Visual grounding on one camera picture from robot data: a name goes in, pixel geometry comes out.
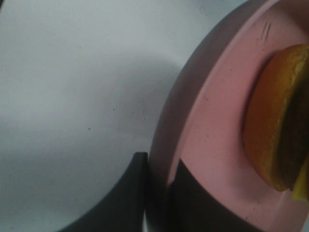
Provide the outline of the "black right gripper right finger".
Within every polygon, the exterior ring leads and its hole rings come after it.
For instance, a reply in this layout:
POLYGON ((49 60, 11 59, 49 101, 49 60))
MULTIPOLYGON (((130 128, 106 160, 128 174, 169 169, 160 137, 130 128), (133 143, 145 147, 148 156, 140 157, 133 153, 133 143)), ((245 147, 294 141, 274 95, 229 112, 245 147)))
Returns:
POLYGON ((213 198, 182 161, 178 164, 171 190, 169 232, 257 231, 213 198))

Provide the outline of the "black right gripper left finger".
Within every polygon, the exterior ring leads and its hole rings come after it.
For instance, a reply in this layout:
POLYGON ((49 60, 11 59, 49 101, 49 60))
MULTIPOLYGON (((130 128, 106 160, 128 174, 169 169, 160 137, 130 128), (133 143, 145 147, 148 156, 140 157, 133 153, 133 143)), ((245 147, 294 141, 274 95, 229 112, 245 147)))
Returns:
POLYGON ((113 189, 62 232, 141 232, 145 209, 146 152, 137 152, 113 189))

